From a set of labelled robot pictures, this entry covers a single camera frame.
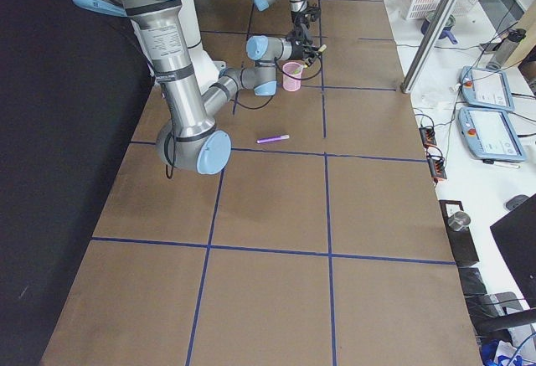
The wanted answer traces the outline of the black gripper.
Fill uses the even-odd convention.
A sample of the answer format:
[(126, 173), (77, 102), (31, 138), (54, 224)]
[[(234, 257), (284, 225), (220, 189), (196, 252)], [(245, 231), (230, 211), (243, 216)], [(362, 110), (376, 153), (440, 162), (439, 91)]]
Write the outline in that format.
[(312, 60), (314, 49), (307, 26), (303, 23), (295, 25), (286, 35), (286, 41), (291, 45), (289, 59)]
[(295, 27), (309, 27), (321, 17), (321, 9), (309, 2), (298, 2), (292, 4), (292, 23)]

